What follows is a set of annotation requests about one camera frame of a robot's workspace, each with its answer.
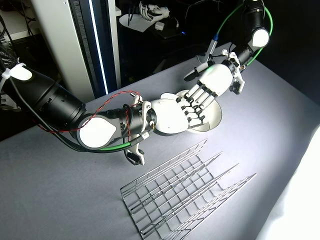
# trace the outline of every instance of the gray table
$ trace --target gray table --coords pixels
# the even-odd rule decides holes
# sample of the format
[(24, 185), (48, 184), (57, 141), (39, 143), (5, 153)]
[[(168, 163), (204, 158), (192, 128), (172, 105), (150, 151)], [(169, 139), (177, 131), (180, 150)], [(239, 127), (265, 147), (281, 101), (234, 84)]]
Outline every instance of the gray table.
[[(184, 82), (183, 76), (197, 64), (192, 58), (124, 90), (154, 100), (163, 92), (188, 89), (194, 82)], [(236, 176), (258, 175), (188, 239), (254, 239), (320, 123), (320, 108), (257, 61), (243, 78), (242, 94), (226, 92), (218, 99), (222, 121), (217, 128), (203, 134), (152, 134), (141, 144), (144, 166), (132, 166), (122, 152), (72, 151), (37, 127), (1, 142), (0, 239), (139, 240), (120, 188), (205, 138), (202, 157), (224, 151), (221, 169), (239, 162)], [(87, 109), (95, 110), (107, 98), (88, 103)], [(120, 95), (108, 107), (130, 101)]]

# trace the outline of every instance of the wire basket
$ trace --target wire basket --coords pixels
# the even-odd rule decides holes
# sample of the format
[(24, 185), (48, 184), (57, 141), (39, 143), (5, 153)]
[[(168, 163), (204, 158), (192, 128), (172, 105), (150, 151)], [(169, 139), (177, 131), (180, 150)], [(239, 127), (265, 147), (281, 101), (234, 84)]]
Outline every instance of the wire basket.
[(222, 152), (202, 161), (207, 139), (123, 186), (124, 204), (142, 239), (181, 240), (256, 174), (223, 188), (208, 170)]

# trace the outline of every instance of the red wire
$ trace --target red wire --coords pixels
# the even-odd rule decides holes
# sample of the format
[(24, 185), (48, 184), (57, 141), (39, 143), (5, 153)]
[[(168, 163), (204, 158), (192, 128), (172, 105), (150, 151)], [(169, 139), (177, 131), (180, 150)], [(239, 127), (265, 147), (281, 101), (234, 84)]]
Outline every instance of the red wire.
[[(132, 91), (132, 90), (119, 91), (119, 92), (113, 94), (107, 101), (105, 101), (105, 102), (94, 112), (94, 114), (92, 114), (92, 116), (85, 122), (85, 124), (82, 125), (82, 126), (79, 127), (79, 128), (75, 128), (75, 129), (71, 129), (71, 130), (50, 131), (50, 130), (45, 129), (45, 128), (44, 128), (43, 126), (41, 126), (40, 124), (37, 124), (37, 125), (38, 125), (38, 127), (41, 128), (42, 130), (44, 130), (44, 131), (46, 131), (46, 132), (48, 132), (48, 133), (51, 133), (51, 134), (54, 134), (54, 133), (67, 133), (67, 132), (79, 131), (79, 130), (82, 129), (85, 125), (87, 125), (87, 124), (89, 123), (89, 121), (90, 121), (91, 119), (93, 119), (93, 118), (97, 115), (97, 113), (100, 112), (100, 111), (105, 107), (105, 105), (107, 105), (113, 98), (117, 97), (117, 96), (120, 95), (120, 94), (136, 94), (136, 95), (139, 96), (139, 98), (140, 98), (140, 96), (141, 96), (139, 92), (137, 92), (137, 91)], [(127, 109), (127, 110), (125, 111), (125, 114), (126, 114), (125, 119), (126, 119), (126, 125), (127, 125), (127, 128), (128, 128), (128, 136), (129, 136), (129, 135), (130, 135), (130, 130), (129, 130), (129, 117), (128, 117), (128, 112), (129, 112), (129, 110)]]

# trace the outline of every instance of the white bowl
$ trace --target white bowl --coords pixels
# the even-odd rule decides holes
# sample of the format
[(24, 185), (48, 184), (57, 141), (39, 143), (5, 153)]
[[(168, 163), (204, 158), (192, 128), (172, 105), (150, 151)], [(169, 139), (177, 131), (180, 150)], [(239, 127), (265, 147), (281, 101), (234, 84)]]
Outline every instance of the white bowl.
[[(176, 95), (178, 95), (179, 97), (183, 97), (188, 91), (189, 90), (182, 90), (178, 92)], [(207, 131), (210, 131), (211, 129), (214, 129), (221, 122), (222, 110), (219, 103), (216, 100), (210, 103), (209, 106), (207, 106), (205, 110), (203, 110), (203, 113), (205, 117), (208, 119), (208, 122), (201, 126), (188, 129), (189, 132), (195, 134), (205, 133)]]

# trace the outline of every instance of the robotic hand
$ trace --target robotic hand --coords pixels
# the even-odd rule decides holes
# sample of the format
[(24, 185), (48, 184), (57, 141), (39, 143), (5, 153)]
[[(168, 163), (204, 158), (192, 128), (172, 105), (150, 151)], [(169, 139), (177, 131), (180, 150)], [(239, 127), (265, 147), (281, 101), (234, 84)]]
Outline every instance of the robotic hand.
[(139, 11), (141, 16), (151, 22), (155, 23), (162, 19), (169, 17), (169, 10), (167, 7), (158, 7), (157, 5), (143, 5), (142, 1), (139, 3)]
[[(12, 69), (2, 69), (0, 92), (3, 89), (22, 109), (30, 112), (42, 129), (69, 148), (99, 154), (124, 151), (131, 163), (143, 165), (144, 153), (139, 149), (139, 143), (148, 138), (154, 129), (165, 134), (177, 134), (203, 125), (207, 121), (203, 111), (216, 97), (228, 88), (236, 94), (242, 91), (245, 82), (240, 69), (256, 50), (269, 41), (268, 31), (263, 27), (261, 2), (245, 0), (244, 4), (244, 18), (249, 19), (251, 29), (246, 43), (232, 52), (224, 49), (222, 54), (227, 59), (222, 63), (215, 64), (209, 60), (191, 71), (185, 80), (190, 81), (202, 72), (204, 74), (183, 97), (164, 93), (160, 99), (149, 102), (143, 101), (138, 92), (120, 91), (95, 112), (88, 113), (83, 102), (51, 78), (23, 63)], [(149, 8), (158, 11), (157, 6)], [(210, 45), (209, 53), (213, 53), (211, 47), (215, 45)], [(131, 105), (102, 111), (111, 99), (124, 93), (133, 96)], [(70, 133), (77, 143), (61, 134), (65, 132)], [(123, 139), (123, 144), (109, 146), (120, 139)]]

